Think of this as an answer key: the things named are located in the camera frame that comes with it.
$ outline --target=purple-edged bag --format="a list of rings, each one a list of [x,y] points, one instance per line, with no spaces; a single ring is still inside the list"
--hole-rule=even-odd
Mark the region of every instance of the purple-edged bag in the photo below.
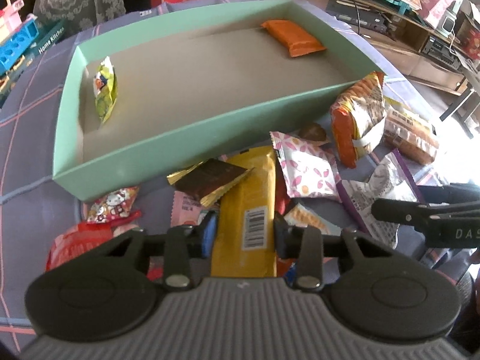
[[[377,221],[373,217],[371,205],[375,199],[423,203],[423,197],[398,149],[384,157],[367,182],[341,180],[337,183],[337,190],[360,230],[392,248],[397,246],[399,225]]]

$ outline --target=barcode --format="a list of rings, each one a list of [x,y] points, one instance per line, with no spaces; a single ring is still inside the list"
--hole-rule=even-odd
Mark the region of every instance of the barcode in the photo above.
[[[266,248],[267,206],[245,211],[243,221],[243,250]]]
[[[413,120],[411,120],[410,118],[400,114],[399,112],[397,111],[393,111],[392,114],[398,118],[400,118],[401,120],[403,120],[405,123],[413,126]]]

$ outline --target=small brown candy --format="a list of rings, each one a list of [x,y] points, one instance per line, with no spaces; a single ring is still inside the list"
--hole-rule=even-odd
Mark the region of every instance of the small brown candy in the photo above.
[[[298,136],[305,140],[323,141],[327,139],[325,129],[318,123],[310,122],[303,126]]]

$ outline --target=metal screw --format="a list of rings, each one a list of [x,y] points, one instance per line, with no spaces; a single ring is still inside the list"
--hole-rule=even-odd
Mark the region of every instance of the metal screw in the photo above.
[[[173,274],[165,279],[167,286],[174,288],[185,288],[190,284],[190,279],[183,274]]]
[[[313,276],[301,276],[298,278],[297,284],[306,290],[314,290],[320,287],[320,280]]]

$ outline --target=cable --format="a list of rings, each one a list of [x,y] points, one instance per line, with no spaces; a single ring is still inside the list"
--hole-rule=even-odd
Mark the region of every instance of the cable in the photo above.
[[[452,46],[453,46],[453,41],[455,40],[455,33],[454,31],[452,30],[452,42],[450,43],[450,46],[448,47],[448,51],[450,52],[450,54],[453,54],[453,51],[452,51]]]
[[[354,4],[355,9],[357,10],[358,35],[362,36],[362,34],[360,33],[360,11],[359,11],[359,7],[357,7],[357,3],[355,2],[355,0],[352,0],[352,3]]]

